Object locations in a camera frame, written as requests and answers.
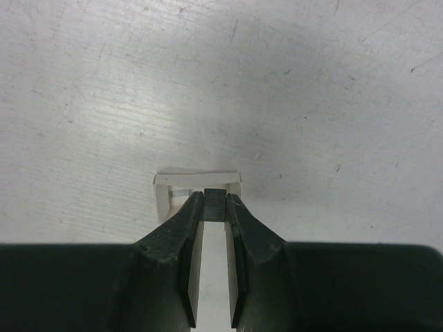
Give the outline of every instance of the black object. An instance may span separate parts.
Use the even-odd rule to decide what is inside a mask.
[[[219,190],[192,194],[134,245],[0,246],[0,331],[189,331],[203,221],[226,224],[238,332],[443,331],[438,252],[288,243]]]

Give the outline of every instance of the white surface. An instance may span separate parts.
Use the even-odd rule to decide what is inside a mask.
[[[0,14],[2,241],[135,241],[171,166],[240,170],[244,202],[285,239],[443,250],[441,1],[6,0]],[[227,310],[212,249],[199,305]],[[226,331],[210,317],[200,331]]]

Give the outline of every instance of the gripping surface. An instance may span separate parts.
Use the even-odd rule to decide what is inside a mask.
[[[224,223],[226,218],[226,190],[205,189],[204,221]]]

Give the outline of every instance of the scratched white surface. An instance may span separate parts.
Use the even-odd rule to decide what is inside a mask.
[[[132,242],[156,227],[156,170],[187,167],[240,170],[285,239],[443,250],[441,1],[0,11],[0,240]],[[207,230],[199,331],[227,331]]]

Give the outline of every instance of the small plastic part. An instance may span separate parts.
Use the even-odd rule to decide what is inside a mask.
[[[239,172],[157,174],[154,177],[154,191],[159,221],[162,223],[176,214],[193,192],[202,192],[207,188],[223,189],[240,197],[242,177]]]

